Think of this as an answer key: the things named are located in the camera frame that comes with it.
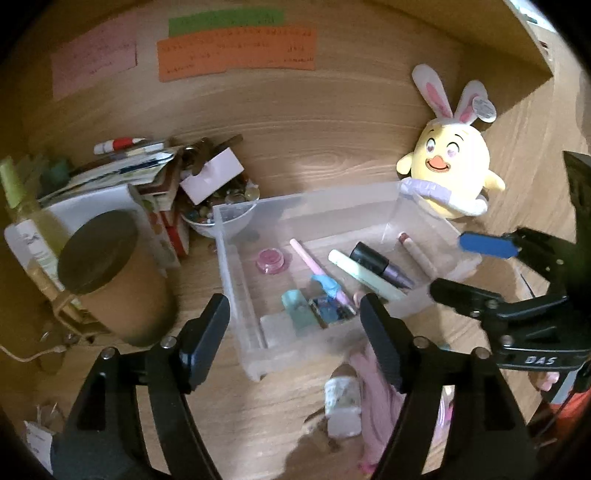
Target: teal sticky notes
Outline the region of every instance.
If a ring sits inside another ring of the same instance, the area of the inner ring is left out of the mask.
[[[202,30],[232,27],[272,27],[283,25],[283,10],[267,7],[233,8],[202,12],[168,20],[168,36],[178,37]]]
[[[285,311],[289,314],[295,334],[303,337],[320,330],[320,324],[299,290],[288,290],[281,296]]]

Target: white cable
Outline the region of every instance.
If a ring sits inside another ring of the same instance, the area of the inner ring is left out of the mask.
[[[57,345],[54,348],[50,348],[48,350],[43,350],[42,352],[36,353],[35,355],[30,356],[29,358],[20,358],[20,357],[14,355],[13,353],[10,353],[10,351],[7,350],[3,345],[0,345],[0,350],[2,350],[2,352],[4,352],[10,358],[16,360],[17,362],[26,363],[26,362],[30,362],[32,360],[35,360],[35,358],[38,358],[41,355],[45,355],[46,353],[63,353],[67,350],[67,348],[65,345]]]

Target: person's hand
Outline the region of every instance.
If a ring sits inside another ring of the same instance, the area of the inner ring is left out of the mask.
[[[560,378],[558,372],[529,372],[528,375],[531,384],[538,390],[545,392],[549,391]]]

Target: orange sticky note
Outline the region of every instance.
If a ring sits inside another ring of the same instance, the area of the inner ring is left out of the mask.
[[[160,40],[157,47],[161,82],[237,68],[314,70],[316,29],[221,28]]]

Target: green sticky note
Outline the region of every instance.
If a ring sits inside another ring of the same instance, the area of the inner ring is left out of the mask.
[[[201,30],[231,27],[283,25],[283,10],[276,8],[233,8],[215,10],[168,20],[168,36],[178,37]]]

